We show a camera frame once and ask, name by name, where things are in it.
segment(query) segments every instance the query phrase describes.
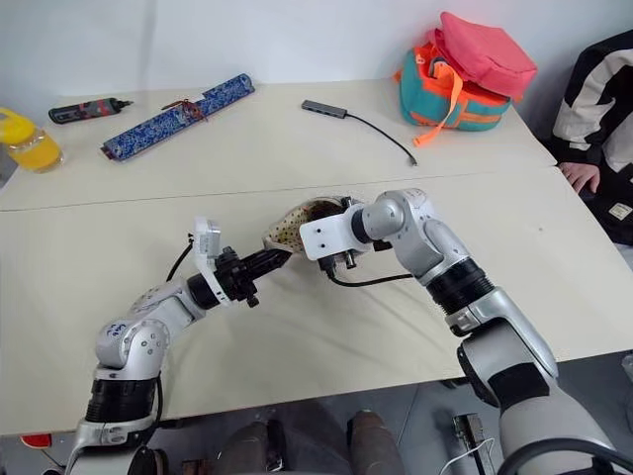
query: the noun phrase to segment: white cable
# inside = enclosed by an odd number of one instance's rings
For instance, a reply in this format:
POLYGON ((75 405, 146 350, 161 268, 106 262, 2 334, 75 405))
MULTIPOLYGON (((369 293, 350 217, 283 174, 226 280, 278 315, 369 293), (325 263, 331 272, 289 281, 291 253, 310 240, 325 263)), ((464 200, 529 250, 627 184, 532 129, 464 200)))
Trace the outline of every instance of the white cable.
POLYGON ((491 437, 491 438, 487 438, 486 440, 484 440, 482 443, 480 443, 478 446, 476 446, 475 448, 471 448, 469 451, 462 453, 461 455, 458 455, 457 457, 449 460, 448 462, 446 462, 446 464, 442 467, 442 469, 439 471, 439 475, 444 475, 444 472, 446 471, 446 469, 448 467, 450 467, 453 463, 455 463, 457 460, 461 460, 462 458, 470 455, 473 452, 476 452, 477 450, 479 450, 480 448, 482 448, 486 443, 490 442, 491 446, 488 448, 488 456, 491 456, 491 452, 493 451, 493 447, 495 446, 495 438, 491 437))

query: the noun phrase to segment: person's hand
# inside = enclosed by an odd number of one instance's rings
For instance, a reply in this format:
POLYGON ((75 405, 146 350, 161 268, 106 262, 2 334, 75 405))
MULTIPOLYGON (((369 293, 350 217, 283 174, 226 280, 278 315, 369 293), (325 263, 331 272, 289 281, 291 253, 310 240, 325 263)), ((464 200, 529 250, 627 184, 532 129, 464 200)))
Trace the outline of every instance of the person's hand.
POLYGON ((600 183, 600 169, 597 166, 571 162, 560 163, 558 166, 577 193, 580 193, 587 183, 591 193, 597 191, 597 185, 600 183))

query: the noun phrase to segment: black screwdriver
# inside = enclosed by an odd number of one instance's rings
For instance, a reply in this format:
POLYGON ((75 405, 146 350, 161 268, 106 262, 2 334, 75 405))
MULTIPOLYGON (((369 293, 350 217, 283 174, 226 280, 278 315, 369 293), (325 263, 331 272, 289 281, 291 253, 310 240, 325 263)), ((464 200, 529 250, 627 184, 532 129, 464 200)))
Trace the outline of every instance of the black screwdriver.
POLYGON ((132 101, 120 101, 110 97, 108 99, 84 102, 83 104, 55 107, 48 111, 48 116, 56 124, 68 124, 69 122, 119 114, 124 107, 129 106, 131 103, 132 101))

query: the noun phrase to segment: person's leg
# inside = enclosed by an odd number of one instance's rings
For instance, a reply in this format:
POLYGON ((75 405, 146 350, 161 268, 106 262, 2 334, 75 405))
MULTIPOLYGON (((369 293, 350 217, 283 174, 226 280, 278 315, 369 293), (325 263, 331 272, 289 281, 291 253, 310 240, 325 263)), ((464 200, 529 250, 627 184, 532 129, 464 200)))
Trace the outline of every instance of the person's leg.
POLYGON ((405 475, 394 436, 380 417, 360 412, 350 421, 349 450, 354 475, 405 475))
POLYGON ((631 270, 633 270, 633 245, 617 243, 615 245, 615 248, 620 252, 620 254, 622 254, 622 257, 624 257, 626 263, 629 265, 631 270))
POLYGON ((234 433, 218 457, 214 475, 265 472, 268 451, 266 424, 253 423, 234 433))

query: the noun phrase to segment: black and white jacket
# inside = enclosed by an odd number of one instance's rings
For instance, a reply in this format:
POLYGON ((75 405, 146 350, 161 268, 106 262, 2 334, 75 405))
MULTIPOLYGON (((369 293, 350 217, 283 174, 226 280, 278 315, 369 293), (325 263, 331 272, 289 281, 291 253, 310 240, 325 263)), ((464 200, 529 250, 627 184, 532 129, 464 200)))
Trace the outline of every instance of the black and white jacket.
POLYGON ((633 244, 633 30, 585 49, 553 131, 559 162, 600 168, 588 206, 615 242, 633 244))

